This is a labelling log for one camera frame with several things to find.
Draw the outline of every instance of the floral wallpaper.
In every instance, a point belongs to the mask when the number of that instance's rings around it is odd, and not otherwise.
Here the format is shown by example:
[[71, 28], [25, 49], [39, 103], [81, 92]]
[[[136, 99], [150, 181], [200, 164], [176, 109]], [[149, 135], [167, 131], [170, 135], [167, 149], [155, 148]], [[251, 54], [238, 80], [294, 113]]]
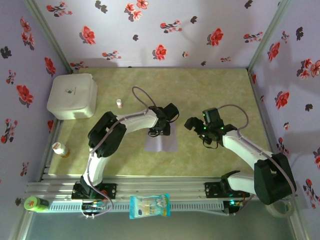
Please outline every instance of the floral wallpaper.
[[0, 29], [0, 207], [10, 216], [0, 218], [0, 239], [11, 239], [53, 127], [52, 81], [66, 70], [21, 1], [1, 1]]
[[[279, 0], [35, 2], [74, 71], [247, 67], [279, 5]], [[275, 44], [270, 58], [276, 52]]]
[[317, 0], [292, 1], [254, 66], [252, 85], [287, 155], [309, 239], [319, 239], [320, 15]]

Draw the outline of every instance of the white box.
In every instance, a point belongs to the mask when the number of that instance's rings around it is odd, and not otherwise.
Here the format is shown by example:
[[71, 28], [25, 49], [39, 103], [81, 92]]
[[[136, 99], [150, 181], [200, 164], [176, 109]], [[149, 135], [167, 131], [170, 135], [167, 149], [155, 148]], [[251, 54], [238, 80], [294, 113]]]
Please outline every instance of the white box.
[[97, 91], [89, 73], [57, 76], [46, 108], [59, 120], [90, 118], [96, 111]]

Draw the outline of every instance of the gray floor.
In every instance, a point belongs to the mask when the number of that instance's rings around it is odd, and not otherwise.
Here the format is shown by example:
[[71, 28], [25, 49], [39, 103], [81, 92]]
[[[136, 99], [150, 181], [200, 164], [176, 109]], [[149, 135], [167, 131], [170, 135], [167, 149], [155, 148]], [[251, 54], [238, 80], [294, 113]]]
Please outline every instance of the gray floor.
[[252, 201], [239, 215], [173, 212], [170, 217], [129, 219], [128, 213], [107, 213], [85, 219], [78, 213], [37, 213], [27, 240], [291, 240], [291, 224], [274, 218]]

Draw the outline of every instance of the snack bag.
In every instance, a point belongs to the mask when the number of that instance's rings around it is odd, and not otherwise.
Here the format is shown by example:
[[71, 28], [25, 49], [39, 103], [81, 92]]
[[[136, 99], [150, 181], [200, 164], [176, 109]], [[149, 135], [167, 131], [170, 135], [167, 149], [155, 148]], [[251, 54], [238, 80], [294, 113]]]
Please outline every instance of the snack bag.
[[165, 217], [170, 216], [169, 194], [130, 197], [130, 219], [139, 219], [157, 215]]

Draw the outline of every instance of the marble surface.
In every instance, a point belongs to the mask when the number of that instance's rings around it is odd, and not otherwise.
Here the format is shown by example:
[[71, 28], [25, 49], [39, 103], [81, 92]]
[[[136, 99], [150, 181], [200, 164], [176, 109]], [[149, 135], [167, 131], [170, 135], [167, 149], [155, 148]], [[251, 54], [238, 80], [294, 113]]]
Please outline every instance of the marble surface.
[[[194, 131], [184, 123], [190, 117], [202, 118], [202, 110], [237, 104], [247, 112], [250, 123], [242, 133], [268, 149], [267, 138], [256, 105], [247, 71], [243, 69], [173, 69], [173, 68], [82, 68], [92, 74], [98, 85], [96, 112], [91, 118], [66, 120], [58, 141], [70, 148], [70, 157], [54, 155], [49, 174], [83, 174], [88, 163], [88, 132], [108, 111], [125, 115], [142, 111], [144, 106], [131, 93], [139, 86], [150, 94], [157, 106], [173, 103], [180, 111], [175, 122], [177, 152], [146, 152], [146, 129], [126, 135], [119, 149], [104, 169], [104, 176], [210, 176], [220, 177], [233, 170], [252, 173], [249, 165], [221, 146], [207, 149]], [[138, 96], [150, 103], [143, 93]], [[122, 99], [119, 109], [116, 99]], [[225, 124], [243, 126], [246, 118], [234, 107], [219, 110]]]

